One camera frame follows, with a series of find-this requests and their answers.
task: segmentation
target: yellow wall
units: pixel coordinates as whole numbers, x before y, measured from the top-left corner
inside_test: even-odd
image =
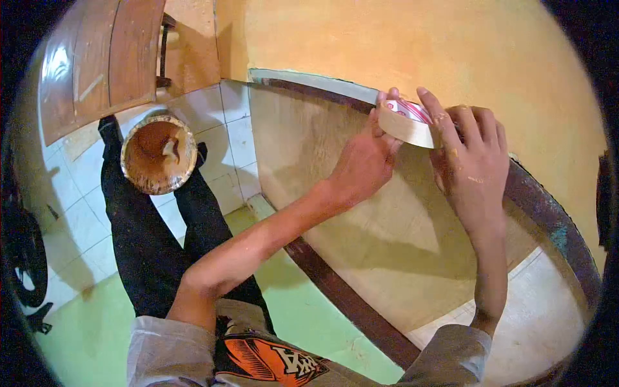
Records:
[[[586,73],[533,1],[218,0],[222,77],[293,69],[444,105],[491,108],[511,152],[561,203],[602,270],[597,156],[602,119]]]

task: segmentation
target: green floor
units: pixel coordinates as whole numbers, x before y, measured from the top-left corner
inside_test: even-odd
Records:
[[[255,222],[245,207],[226,220],[234,234]],[[395,383],[402,375],[402,369],[355,328],[283,250],[258,270],[256,279],[281,339],[380,383]],[[47,336],[37,334],[37,339],[65,386],[126,386],[133,318],[115,274],[50,315],[46,322],[53,329]]]

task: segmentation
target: dark wooden rim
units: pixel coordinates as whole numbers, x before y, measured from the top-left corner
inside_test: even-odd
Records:
[[[285,80],[262,78],[260,82],[346,105],[366,114],[374,107],[351,97]],[[515,160],[510,160],[505,196],[548,235],[572,268],[592,310],[597,303],[602,281],[589,248],[563,207]],[[406,369],[415,361],[421,353],[420,349],[363,301],[307,242],[297,238],[285,249],[318,289],[394,363]],[[555,365],[548,373],[526,385],[547,383],[559,373],[563,364]]]

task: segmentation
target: hand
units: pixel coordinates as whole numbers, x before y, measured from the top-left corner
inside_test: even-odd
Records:
[[[417,94],[444,146],[430,151],[436,185],[471,238],[488,232],[504,234],[502,200],[509,170],[505,128],[489,109],[457,106],[445,111],[423,87]]]
[[[379,92],[376,105],[386,99],[398,99],[393,87],[389,94]],[[348,210],[374,195],[392,176],[394,157],[402,141],[386,134],[378,126],[378,111],[370,111],[362,133],[352,137],[327,179],[331,194],[341,210]]]

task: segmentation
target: gray shirt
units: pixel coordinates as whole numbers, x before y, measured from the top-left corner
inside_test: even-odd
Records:
[[[256,305],[216,303],[220,337],[204,328],[149,316],[131,329],[130,387],[381,386],[365,376],[266,333]],[[491,338],[464,325],[446,325],[396,386],[474,386],[480,383]]]

